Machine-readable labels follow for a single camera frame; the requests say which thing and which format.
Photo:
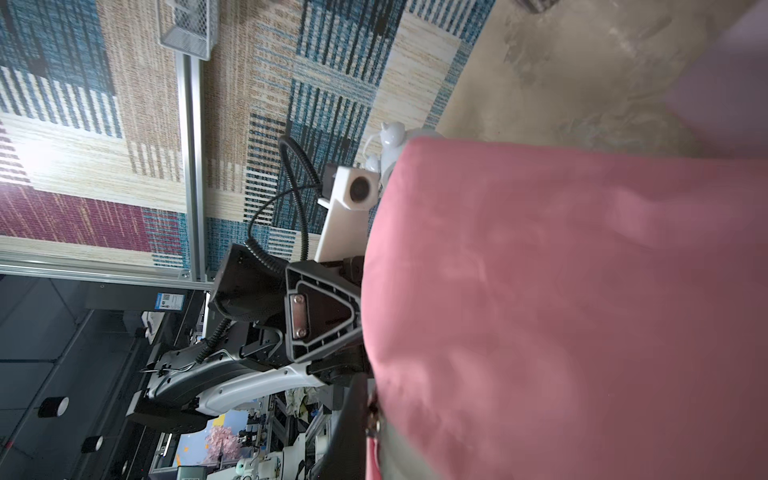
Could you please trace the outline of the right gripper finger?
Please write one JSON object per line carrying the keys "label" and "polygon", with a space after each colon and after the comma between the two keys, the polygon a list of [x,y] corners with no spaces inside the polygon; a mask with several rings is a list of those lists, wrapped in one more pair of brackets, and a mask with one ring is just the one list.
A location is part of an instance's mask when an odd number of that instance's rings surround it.
{"label": "right gripper finger", "polygon": [[366,476],[366,441],[369,419],[368,378],[356,374],[325,455],[311,471],[318,480],[363,480]]}

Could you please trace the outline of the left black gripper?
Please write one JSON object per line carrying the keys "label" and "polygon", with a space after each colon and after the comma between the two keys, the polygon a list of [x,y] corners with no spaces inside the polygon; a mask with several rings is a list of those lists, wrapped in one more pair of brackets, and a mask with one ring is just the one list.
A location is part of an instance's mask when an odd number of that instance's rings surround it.
{"label": "left black gripper", "polygon": [[325,384],[350,384],[369,377],[362,338],[361,286],[364,256],[330,262],[291,263],[286,278],[286,353],[295,363],[311,363]]}

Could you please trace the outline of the pink zip-up jacket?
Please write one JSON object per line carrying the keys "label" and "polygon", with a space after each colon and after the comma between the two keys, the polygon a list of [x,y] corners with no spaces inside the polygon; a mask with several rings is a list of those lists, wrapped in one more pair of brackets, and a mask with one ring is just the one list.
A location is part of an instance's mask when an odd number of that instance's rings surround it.
{"label": "pink zip-up jacket", "polygon": [[766,477],[766,3],[667,101],[709,158],[406,144],[365,258],[362,478]]}

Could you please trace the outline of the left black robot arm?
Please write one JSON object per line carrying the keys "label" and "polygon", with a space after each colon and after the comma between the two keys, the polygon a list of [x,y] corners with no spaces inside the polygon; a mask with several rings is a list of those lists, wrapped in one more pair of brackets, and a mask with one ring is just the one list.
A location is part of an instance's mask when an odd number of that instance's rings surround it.
{"label": "left black robot arm", "polygon": [[234,244],[214,282],[214,332],[150,356],[147,384],[128,420],[158,432],[195,433],[257,398],[294,388],[347,386],[368,374],[363,345],[364,259],[290,263],[270,271]]}

